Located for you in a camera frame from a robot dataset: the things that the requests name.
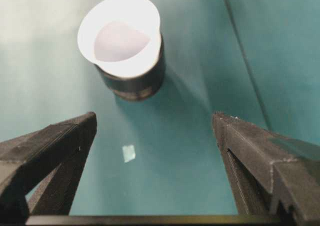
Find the paper cup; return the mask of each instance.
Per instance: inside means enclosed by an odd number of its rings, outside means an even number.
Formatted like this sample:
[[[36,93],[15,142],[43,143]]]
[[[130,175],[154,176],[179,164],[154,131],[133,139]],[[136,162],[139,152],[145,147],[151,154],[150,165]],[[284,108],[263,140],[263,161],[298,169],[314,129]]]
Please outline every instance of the paper cup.
[[[160,15],[149,0],[104,0],[84,17],[78,47],[126,100],[157,92],[165,75]]]

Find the diagonal line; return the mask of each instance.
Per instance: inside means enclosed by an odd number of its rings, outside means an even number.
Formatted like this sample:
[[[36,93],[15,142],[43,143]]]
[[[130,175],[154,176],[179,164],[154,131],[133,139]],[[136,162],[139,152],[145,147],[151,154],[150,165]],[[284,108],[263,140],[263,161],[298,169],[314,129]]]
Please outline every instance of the diagonal line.
[[[241,51],[241,54],[242,54],[242,58],[243,58],[243,61],[244,61],[245,67],[246,67],[246,70],[248,72],[250,81],[251,81],[252,86],[253,86],[253,90],[255,92],[256,98],[257,98],[258,103],[260,105],[261,112],[262,112],[265,124],[267,126],[267,129],[272,131],[272,126],[271,126],[270,119],[269,119],[268,114],[267,114],[266,106],[265,106],[265,104],[263,102],[263,99],[261,97],[257,82],[256,82],[256,80],[254,78],[254,74],[252,72],[252,69],[250,67],[250,64],[249,64],[249,61],[248,61],[248,58],[247,58],[247,55],[246,55],[246,52],[245,52],[244,45],[241,42],[241,39],[240,39],[240,36],[239,36],[239,32],[238,32],[238,29],[237,29],[237,26],[236,26],[236,21],[235,21],[235,18],[234,18],[232,9],[231,9],[230,1],[229,0],[223,0],[223,1],[224,1],[225,6],[226,6],[226,9],[228,11],[229,18],[230,18],[230,21],[231,21],[231,24],[232,24],[232,28],[233,28],[233,31],[234,31],[234,34],[235,34],[235,37],[236,37],[236,41],[237,41],[237,43],[239,45],[239,48],[240,48],[240,51]]]

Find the teal surface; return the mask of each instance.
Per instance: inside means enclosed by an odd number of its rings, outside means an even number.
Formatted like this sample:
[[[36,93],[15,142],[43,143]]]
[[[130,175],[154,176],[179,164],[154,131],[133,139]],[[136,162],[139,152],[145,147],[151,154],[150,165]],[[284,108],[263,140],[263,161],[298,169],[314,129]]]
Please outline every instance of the teal surface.
[[[224,0],[151,0],[167,71],[143,102],[115,97],[78,50],[80,22],[101,1],[0,0],[0,141],[97,114],[71,214],[236,214],[211,115],[267,128],[258,98],[272,129],[320,142],[317,0],[230,0],[252,75]]]
[[[272,130],[320,145],[320,0],[229,0]]]

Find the small white square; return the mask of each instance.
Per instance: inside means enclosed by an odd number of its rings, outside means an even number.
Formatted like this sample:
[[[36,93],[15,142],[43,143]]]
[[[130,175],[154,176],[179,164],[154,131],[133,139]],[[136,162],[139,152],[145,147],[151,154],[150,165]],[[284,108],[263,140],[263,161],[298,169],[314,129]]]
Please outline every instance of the small white square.
[[[125,163],[128,163],[136,158],[135,146],[133,146],[132,144],[123,146],[122,152]]]

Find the teal table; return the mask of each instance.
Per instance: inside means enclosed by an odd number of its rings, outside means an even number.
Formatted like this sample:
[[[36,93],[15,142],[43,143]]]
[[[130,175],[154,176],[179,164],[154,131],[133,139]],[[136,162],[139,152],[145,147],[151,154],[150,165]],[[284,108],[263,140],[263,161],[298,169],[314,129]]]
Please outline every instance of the teal table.
[[[0,0],[0,141],[97,114],[72,215],[236,214],[215,111],[320,144],[320,0],[151,0],[167,71],[142,102],[115,97],[78,50],[100,1]]]

